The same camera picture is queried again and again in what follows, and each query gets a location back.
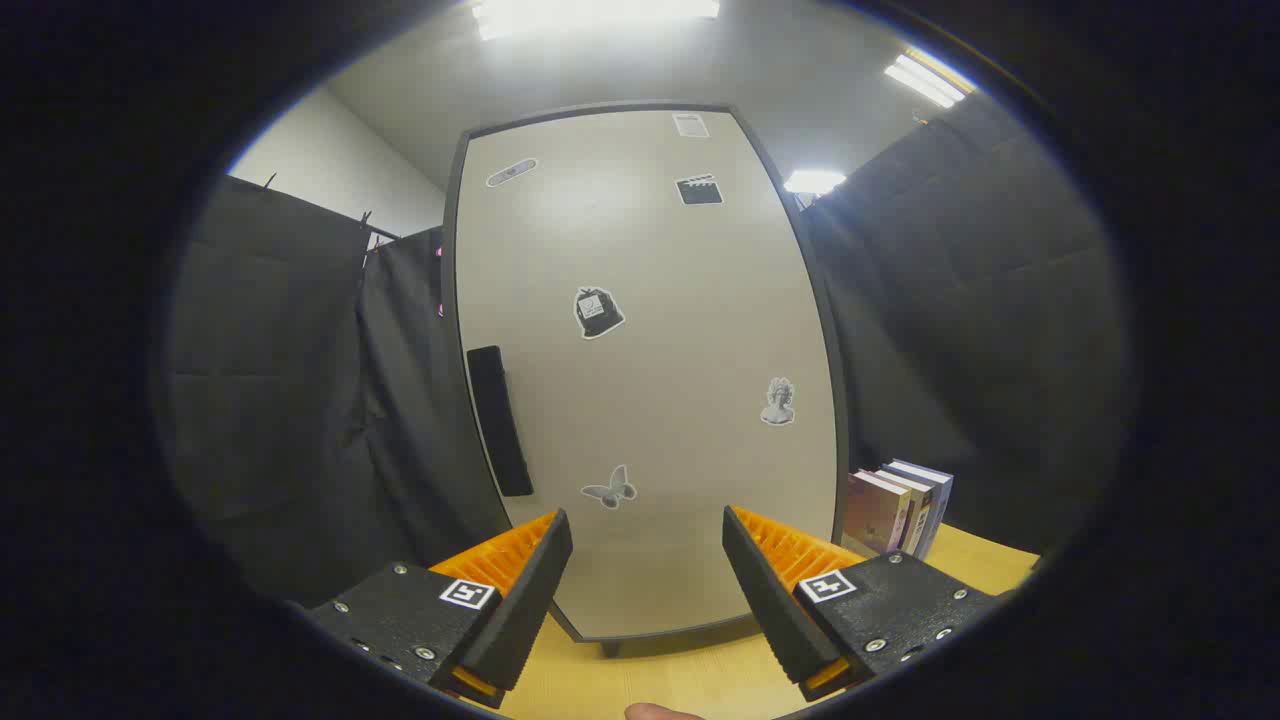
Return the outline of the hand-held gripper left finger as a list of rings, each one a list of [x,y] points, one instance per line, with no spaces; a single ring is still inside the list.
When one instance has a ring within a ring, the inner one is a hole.
[[[396,561],[307,609],[328,638],[417,685],[499,708],[573,551],[562,509],[430,568]]]

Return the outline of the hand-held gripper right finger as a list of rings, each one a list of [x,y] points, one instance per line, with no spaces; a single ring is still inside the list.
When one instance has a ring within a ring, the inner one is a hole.
[[[722,546],[787,679],[808,702],[913,664],[998,606],[909,553],[863,557],[724,507]]]

